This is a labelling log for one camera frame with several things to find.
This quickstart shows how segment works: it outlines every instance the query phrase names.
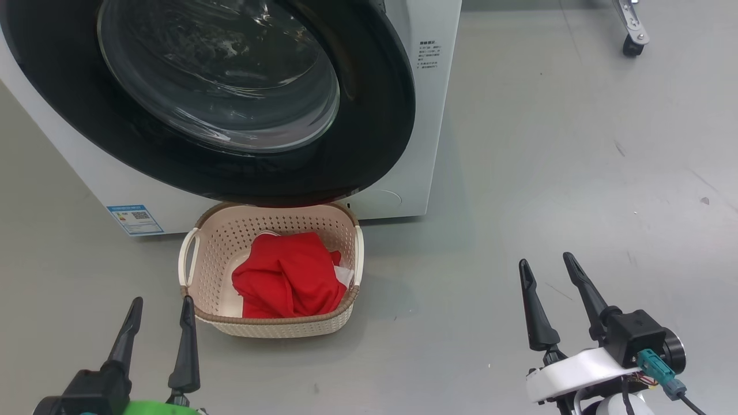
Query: red garment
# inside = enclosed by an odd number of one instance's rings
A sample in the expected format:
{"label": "red garment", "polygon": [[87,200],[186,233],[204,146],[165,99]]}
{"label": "red garment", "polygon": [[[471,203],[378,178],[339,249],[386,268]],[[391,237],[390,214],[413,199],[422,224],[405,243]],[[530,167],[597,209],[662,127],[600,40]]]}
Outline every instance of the red garment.
{"label": "red garment", "polygon": [[329,253],[315,232],[263,234],[249,258],[233,271],[233,287],[244,298],[244,318],[291,318],[334,311],[346,292]]}

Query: laundry basket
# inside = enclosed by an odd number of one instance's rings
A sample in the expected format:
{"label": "laundry basket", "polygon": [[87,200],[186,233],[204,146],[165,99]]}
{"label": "laundry basket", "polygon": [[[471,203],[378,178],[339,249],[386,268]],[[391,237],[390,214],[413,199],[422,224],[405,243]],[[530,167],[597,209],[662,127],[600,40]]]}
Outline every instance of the laundry basket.
{"label": "laundry basket", "polygon": [[[315,232],[328,250],[341,252],[340,266],[353,270],[354,279],[335,311],[300,318],[241,317],[244,299],[233,288],[231,275],[265,230],[280,235]],[[341,205],[271,209],[221,203],[207,211],[184,239],[178,266],[182,295],[192,297],[199,320],[223,333],[261,338],[326,335],[351,316],[362,281],[364,238],[354,215]]]}

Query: concrete floor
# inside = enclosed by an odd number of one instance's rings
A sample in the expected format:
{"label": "concrete floor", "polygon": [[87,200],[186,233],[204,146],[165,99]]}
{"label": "concrete floor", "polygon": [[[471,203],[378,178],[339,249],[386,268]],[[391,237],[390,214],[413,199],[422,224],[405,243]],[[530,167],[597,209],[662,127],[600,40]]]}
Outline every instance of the concrete floor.
{"label": "concrete floor", "polygon": [[[430,209],[365,227],[349,324],[303,340],[199,325],[219,414],[557,414],[526,402],[517,262],[575,353],[593,346],[561,254],[610,303],[647,310],[689,353],[681,379],[734,413],[738,335],[738,4],[644,0],[652,44],[620,55],[601,4],[467,0]],[[145,299],[134,399],[166,399],[179,341],[181,236],[130,239],[0,90],[0,402],[28,414],[108,354]],[[657,414],[690,414],[661,391]]]}

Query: black cable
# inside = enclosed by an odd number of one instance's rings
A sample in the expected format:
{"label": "black cable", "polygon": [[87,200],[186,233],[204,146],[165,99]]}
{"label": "black cable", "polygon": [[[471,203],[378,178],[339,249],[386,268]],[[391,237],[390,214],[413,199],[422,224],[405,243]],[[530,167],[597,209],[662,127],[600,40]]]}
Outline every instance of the black cable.
{"label": "black cable", "polygon": [[687,397],[684,396],[684,392],[679,393],[677,396],[679,397],[679,399],[682,400],[682,402],[684,402],[687,406],[689,406],[689,409],[692,409],[695,414],[697,414],[697,415],[707,415],[704,412],[702,412],[702,410],[699,409],[694,403],[692,403],[691,400],[687,399]]}
{"label": "black cable", "polygon": [[625,376],[621,376],[620,379],[622,380],[622,388],[623,388],[623,403],[625,404],[625,412],[628,415],[635,415],[635,412],[633,412],[633,405],[630,404],[630,393],[628,392],[628,378]]}

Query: basket handle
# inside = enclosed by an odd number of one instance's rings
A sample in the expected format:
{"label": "basket handle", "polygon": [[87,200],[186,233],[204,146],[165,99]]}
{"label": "basket handle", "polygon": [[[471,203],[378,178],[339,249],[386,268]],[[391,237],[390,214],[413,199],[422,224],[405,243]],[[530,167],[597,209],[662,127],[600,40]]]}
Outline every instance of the basket handle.
{"label": "basket handle", "polygon": [[[177,264],[177,274],[179,274],[179,285],[183,287],[189,287],[192,284],[192,277],[195,271],[195,260],[197,259],[197,250],[200,248],[200,235],[198,235],[199,228],[192,229],[185,240],[182,242],[182,247],[179,248],[179,263]],[[192,262],[190,263],[190,269],[187,270],[187,252],[190,250],[192,241],[195,240],[195,249],[192,251]]]}
{"label": "basket handle", "polygon": [[362,273],[364,272],[364,233],[362,228],[357,225],[356,227],[356,275],[354,276],[354,287],[359,287],[362,284]]}

